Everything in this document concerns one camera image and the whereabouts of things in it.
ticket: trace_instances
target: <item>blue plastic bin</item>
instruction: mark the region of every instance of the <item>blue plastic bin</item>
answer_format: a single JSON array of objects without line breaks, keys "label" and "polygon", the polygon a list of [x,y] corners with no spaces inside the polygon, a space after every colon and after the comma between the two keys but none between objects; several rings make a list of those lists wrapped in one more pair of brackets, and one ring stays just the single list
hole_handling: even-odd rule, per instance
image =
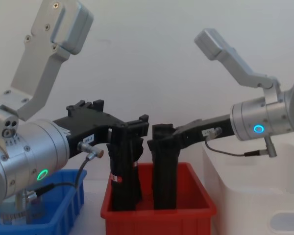
[{"label": "blue plastic bin", "polygon": [[[75,182],[77,170],[61,170],[46,178],[43,185],[60,182]],[[46,214],[32,224],[11,226],[0,225],[0,235],[68,235],[84,205],[83,180],[86,170],[80,176],[77,190],[70,186],[56,187],[43,195]]]}]

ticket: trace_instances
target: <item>red plastic bin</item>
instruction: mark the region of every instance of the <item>red plastic bin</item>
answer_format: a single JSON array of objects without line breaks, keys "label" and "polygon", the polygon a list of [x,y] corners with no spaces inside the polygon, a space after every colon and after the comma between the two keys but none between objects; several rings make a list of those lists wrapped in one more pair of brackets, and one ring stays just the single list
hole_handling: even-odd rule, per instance
[{"label": "red plastic bin", "polygon": [[139,176],[143,200],[136,211],[113,212],[108,183],[101,208],[106,235],[210,235],[216,206],[189,163],[178,165],[176,210],[153,209],[152,164],[139,164]]}]

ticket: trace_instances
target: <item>green led ring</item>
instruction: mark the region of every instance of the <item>green led ring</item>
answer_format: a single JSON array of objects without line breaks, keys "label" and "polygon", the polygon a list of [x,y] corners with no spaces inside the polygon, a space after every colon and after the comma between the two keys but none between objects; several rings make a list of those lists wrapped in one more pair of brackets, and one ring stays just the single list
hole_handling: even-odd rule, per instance
[{"label": "green led ring", "polygon": [[39,173],[37,180],[40,181],[40,180],[44,179],[47,175],[48,175],[48,170],[44,169],[44,170],[42,170],[42,172]]}]

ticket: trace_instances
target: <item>white wall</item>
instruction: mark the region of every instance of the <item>white wall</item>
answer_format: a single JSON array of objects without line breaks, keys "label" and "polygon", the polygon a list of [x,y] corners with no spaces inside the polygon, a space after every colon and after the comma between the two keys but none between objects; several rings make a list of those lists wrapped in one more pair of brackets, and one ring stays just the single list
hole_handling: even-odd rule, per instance
[{"label": "white wall", "polygon": [[[61,118],[80,99],[105,100],[124,121],[150,115],[151,124],[186,124],[227,114],[233,103],[262,95],[240,87],[193,43],[216,28],[251,67],[294,82],[294,0],[83,0],[95,15],[83,51],[61,68],[46,107],[32,119]],[[0,0],[0,92],[24,51],[41,0]],[[182,151],[200,172],[201,145]],[[142,161],[150,161],[145,144]],[[82,156],[70,160],[79,167]],[[109,173],[109,159],[87,166],[89,179]]]}]

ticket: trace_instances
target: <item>white label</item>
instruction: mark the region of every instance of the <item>white label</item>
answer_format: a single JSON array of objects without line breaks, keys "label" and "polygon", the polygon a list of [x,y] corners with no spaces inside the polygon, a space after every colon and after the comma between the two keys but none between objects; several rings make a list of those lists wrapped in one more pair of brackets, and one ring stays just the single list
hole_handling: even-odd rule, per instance
[{"label": "white label", "polygon": [[59,126],[59,128],[61,129],[61,131],[63,131],[63,134],[66,135],[66,136],[69,136],[71,134],[71,132],[61,126]]},{"label": "white label", "polygon": [[85,139],[83,139],[83,143],[91,143],[94,141],[94,139],[95,139],[95,135],[92,134],[91,136],[88,136]]},{"label": "white label", "polygon": [[205,136],[208,136],[214,130],[215,130],[214,128],[210,128],[210,129],[207,129],[207,130],[203,130],[201,132],[202,132],[202,135],[205,137]]}]

